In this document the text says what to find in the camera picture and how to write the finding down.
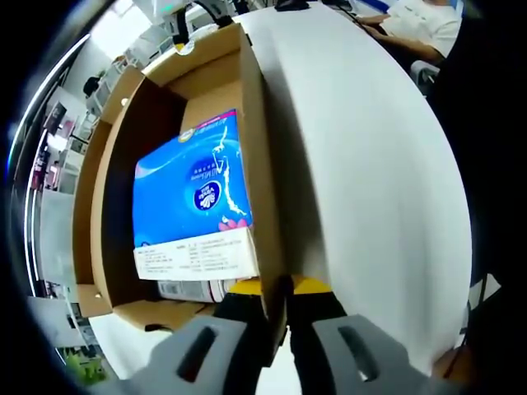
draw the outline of white table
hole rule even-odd
[[[288,262],[330,281],[349,314],[367,316],[429,371],[454,343],[469,294],[459,171],[399,65],[344,16],[310,6],[236,18],[268,85]],[[114,315],[91,323],[121,377],[166,336]]]

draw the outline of tissue box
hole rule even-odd
[[[136,248],[252,223],[234,109],[182,132],[138,162]]]

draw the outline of window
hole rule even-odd
[[[91,39],[114,60],[151,25],[132,0],[118,0],[97,22]]]

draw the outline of open cardboard box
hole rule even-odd
[[[81,312],[114,312],[130,323],[176,329],[204,304],[159,300],[154,281],[139,280],[133,257],[133,179],[146,154],[204,120],[236,109],[245,183],[254,224],[264,310],[283,322],[277,297],[284,274],[264,117],[263,78],[240,25],[175,51],[143,77],[127,69],[112,92],[88,147],[73,213],[73,257]],[[121,109],[121,100],[127,104]]]

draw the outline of white shirt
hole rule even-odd
[[[448,56],[461,26],[461,16],[451,6],[436,6],[423,0],[398,0],[380,26],[388,35],[416,40]]]

